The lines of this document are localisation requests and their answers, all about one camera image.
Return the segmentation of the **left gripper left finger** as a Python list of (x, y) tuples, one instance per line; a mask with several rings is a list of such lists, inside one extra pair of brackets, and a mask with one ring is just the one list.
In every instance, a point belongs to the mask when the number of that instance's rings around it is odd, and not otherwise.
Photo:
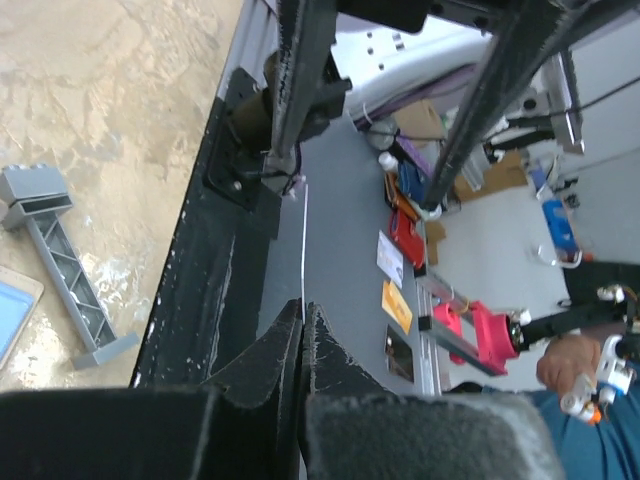
[(302, 304), (202, 385), (1, 398), (5, 479), (294, 479)]

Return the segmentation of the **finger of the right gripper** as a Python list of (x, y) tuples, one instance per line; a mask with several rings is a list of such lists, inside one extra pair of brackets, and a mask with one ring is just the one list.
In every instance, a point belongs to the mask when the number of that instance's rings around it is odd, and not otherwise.
[(468, 156), (588, 11), (589, 1), (512, 1), (468, 87), (422, 207), (435, 209)]
[(311, 109), (335, 39), (337, 3), (285, 0), (276, 3), (278, 51), (274, 79), (271, 151), (289, 153)]

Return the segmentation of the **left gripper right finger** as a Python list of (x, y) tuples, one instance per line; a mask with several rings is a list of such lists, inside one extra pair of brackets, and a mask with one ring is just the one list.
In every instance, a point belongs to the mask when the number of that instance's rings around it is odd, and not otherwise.
[(563, 479), (549, 431), (521, 395), (398, 395), (334, 337), (305, 325), (310, 373), (303, 459), (310, 479)]

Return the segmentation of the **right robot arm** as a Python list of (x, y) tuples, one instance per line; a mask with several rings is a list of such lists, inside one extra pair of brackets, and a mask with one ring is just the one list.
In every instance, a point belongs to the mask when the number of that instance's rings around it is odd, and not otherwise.
[(292, 153), (329, 123), (399, 109), (465, 71), (469, 85), (419, 203), (434, 209), (472, 150), (594, 10), (591, 1), (275, 1), (277, 48), (265, 67), (267, 163), (292, 179)]

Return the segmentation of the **person's hand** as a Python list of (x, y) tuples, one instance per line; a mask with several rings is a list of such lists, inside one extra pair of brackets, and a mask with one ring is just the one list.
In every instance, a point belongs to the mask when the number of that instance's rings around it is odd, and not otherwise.
[(537, 362), (537, 379), (559, 397), (569, 393), (581, 375), (596, 384), (601, 345), (596, 340), (568, 334), (552, 340)]

